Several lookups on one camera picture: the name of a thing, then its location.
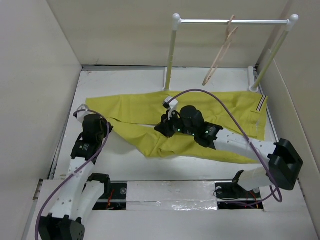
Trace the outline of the silver tape strip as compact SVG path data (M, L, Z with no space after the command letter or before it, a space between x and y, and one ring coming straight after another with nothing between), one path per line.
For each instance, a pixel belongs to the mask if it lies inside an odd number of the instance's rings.
M128 211L215 211L218 209L213 181L130 181Z

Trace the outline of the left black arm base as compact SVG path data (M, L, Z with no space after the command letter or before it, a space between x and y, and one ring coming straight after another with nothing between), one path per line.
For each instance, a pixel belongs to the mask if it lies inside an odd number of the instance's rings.
M108 174L92 173L88 182L103 184L103 195L95 203L93 210L122 211L127 209L127 185L125 181L111 181Z

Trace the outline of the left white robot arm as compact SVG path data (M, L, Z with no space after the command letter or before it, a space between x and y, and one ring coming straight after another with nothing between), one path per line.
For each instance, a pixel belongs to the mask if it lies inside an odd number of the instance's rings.
M73 115L79 119L81 113L82 132L71 151L68 175L38 213L37 240L84 239L85 224L98 199L113 193L110 176L93 172L113 127L93 110L77 110Z

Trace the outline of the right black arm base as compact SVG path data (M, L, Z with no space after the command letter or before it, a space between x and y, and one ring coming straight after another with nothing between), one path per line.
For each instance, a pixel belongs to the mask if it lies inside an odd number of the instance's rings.
M233 179L216 180L213 196L217 199L219 210L263 210L260 189L244 189L239 185L240 176L244 170L236 173Z

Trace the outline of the white clothes rack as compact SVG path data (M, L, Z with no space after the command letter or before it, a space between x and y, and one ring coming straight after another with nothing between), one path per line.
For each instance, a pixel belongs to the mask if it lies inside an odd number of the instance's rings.
M174 61L174 52L176 46L176 38L177 32L180 25L226 25L228 26L230 19L182 19L178 13L172 15L172 31L170 37L170 46L169 46L169 54L168 54L168 62L166 68L166 75L164 79L164 90L168 91L170 89L171 84L171 76L173 69L173 61ZM271 63L273 62L275 56L279 52L281 46L286 40L289 33L292 31L294 26L299 20L299 16L297 14L291 15L288 19L278 19L278 20L264 20L264 19L234 19L231 25L242 26L242 25L259 25L259 26L284 26L285 29L279 37L273 51L271 52L266 65L263 67L262 71L259 73L256 80L252 81L252 84L249 85L248 91L256 93L259 91L259 85L264 78L266 72L268 71Z

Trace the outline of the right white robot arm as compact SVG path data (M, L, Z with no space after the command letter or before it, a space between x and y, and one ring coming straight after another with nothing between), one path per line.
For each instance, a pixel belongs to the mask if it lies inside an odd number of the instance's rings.
M260 168L238 171L233 178L231 191L237 197L243 197L249 191L277 185L280 189L291 191L303 166L303 160L292 143L281 138L278 142L261 141L233 133L220 125L206 122L202 113L192 105L176 107L164 104L166 113L155 130L165 137L172 138L177 134L193 137L193 143L209 152L227 151L259 161Z

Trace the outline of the wooden clothes hanger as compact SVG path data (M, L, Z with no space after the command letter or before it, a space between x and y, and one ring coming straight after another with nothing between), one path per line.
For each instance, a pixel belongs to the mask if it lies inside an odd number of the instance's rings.
M225 41L223 43L223 45L221 46L216 58L214 59L209 71L207 72L203 82L202 82L202 86L205 86L213 77L214 73L217 71L219 64L222 62L222 60L224 59L226 53L228 52L231 43L233 41L233 38L235 36L235 34L237 33L238 27L235 27L233 29L231 29L231 25L232 25L232 21L235 19L235 15L232 15L226 31L225 31Z

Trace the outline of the yellow-green trousers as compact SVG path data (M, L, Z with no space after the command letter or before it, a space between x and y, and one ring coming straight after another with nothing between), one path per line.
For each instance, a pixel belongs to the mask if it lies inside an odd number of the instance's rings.
M255 164L256 160L229 151L213 150L198 145L192 136L175 134L167 138L154 130L166 109L163 101L177 96L177 91L158 91L142 94L121 94L87 98L90 110L102 114L113 130L135 146L147 158L171 156L195 157L234 164ZM188 92L177 97L178 109L194 106L204 120L220 125L234 133L239 127L251 138L263 141L267 123L268 97L249 91Z

